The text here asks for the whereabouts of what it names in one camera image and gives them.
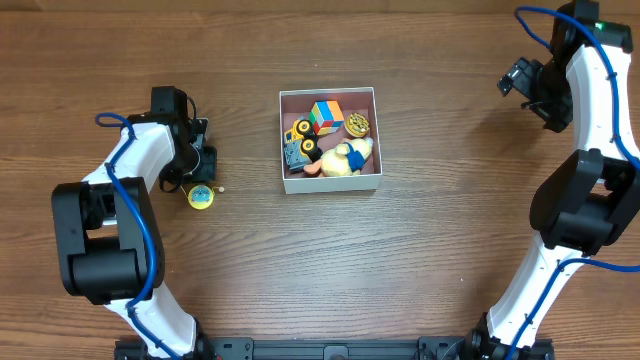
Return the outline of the yellow rattle drum toy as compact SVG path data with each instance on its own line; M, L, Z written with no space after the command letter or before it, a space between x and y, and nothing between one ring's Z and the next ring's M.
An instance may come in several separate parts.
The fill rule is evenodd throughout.
M196 210L206 210L215 202L215 196L218 193L224 193L224 186L209 186L198 184L187 191L183 186L181 190L185 195L188 204Z

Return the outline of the yellow grey toy truck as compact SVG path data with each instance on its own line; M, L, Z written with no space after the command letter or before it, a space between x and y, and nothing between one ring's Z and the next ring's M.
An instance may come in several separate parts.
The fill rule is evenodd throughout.
M323 154L318 145L311 122L304 117L294 121L292 127L283 135L283 154L292 173L302 172L306 165L319 160Z

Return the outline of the multicolour puzzle cube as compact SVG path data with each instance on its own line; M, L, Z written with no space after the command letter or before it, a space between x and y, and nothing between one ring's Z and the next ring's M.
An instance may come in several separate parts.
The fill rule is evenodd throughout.
M309 120L316 135L335 133L344 123L344 115L339 103L334 100L315 102Z

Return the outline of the cream plush duck toy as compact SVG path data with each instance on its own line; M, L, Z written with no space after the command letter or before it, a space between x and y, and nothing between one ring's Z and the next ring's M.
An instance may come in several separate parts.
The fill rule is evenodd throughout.
M325 152L317 161L305 165L303 171L318 177L359 175L373 152L372 138L344 139Z

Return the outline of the yellow plastic gear wheel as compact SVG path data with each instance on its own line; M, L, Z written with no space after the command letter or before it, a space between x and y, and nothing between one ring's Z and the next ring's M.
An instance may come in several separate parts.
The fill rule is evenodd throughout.
M364 115L352 113L344 121L344 127L350 137L364 138L370 131L370 122Z

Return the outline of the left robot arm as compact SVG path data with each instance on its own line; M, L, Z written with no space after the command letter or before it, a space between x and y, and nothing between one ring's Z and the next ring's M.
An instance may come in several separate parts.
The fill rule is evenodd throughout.
M214 359L196 318L164 281L165 254L150 201L158 186L174 193L207 188L217 150L207 145L208 121L174 86L155 87L147 112L99 113L98 126L120 140L82 181L58 185L51 205L61 280L72 296L120 316L139 336L120 341L117 359Z

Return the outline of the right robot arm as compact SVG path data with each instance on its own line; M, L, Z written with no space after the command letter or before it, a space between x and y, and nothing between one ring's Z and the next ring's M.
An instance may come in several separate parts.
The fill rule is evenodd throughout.
M556 133L574 128L573 152L540 185L530 206L529 250L500 300L464 342L463 359L549 359L550 341L536 333L555 299L583 265L634 273L636 265L594 260L614 244L639 211L639 148L631 128L627 77L634 49L629 26L601 19L596 1L556 10L547 63L520 58L498 81L522 108Z

